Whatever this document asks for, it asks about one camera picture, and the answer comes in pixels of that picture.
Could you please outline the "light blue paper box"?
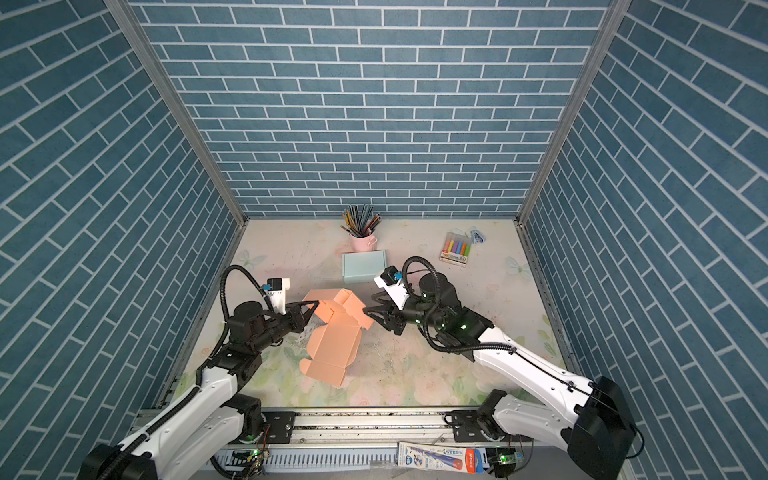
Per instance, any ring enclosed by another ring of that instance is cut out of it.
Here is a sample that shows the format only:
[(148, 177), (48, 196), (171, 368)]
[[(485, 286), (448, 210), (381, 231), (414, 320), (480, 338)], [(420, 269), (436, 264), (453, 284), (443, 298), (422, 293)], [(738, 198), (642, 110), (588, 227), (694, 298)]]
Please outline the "light blue paper box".
[(342, 255), (342, 280), (345, 284), (372, 282), (386, 267), (385, 251), (344, 253)]

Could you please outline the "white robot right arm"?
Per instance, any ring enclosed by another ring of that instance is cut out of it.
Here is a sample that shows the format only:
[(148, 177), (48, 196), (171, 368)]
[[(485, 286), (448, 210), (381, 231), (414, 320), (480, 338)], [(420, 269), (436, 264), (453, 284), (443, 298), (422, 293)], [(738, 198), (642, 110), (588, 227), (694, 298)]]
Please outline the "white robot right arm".
[(434, 350), (489, 368), (535, 397), (521, 400), (493, 390), (476, 411), (476, 424), (492, 440), (522, 435), (565, 451), (593, 479), (615, 479), (643, 435), (622, 388), (600, 376), (572, 373), (534, 354), (458, 299), (455, 287), (425, 258), (388, 266), (374, 278), (379, 293), (365, 308), (397, 335), (418, 327)]

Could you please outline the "pink paper box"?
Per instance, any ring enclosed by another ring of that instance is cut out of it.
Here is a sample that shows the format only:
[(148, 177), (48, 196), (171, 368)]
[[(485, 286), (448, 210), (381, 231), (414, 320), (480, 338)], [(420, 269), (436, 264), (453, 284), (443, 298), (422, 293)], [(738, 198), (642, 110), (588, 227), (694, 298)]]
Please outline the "pink paper box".
[(362, 331), (374, 320), (363, 312), (365, 304), (348, 289), (314, 289), (305, 301), (318, 301), (314, 314), (322, 324), (315, 328), (307, 344), (308, 359), (299, 363), (300, 371), (314, 380), (341, 387), (347, 368), (356, 358)]

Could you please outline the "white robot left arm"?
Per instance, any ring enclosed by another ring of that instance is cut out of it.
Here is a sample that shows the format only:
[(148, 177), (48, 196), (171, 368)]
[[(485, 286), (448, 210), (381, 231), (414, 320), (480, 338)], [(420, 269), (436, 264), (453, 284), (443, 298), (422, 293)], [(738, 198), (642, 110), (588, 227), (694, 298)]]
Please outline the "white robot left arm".
[(262, 353), (300, 333), (317, 300), (289, 303), (286, 278), (260, 284), (243, 266), (230, 265), (219, 281), (224, 329), (178, 399), (113, 446), (96, 446), (80, 479), (188, 479), (226, 444), (264, 434), (261, 402), (242, 394), (262, 364)]

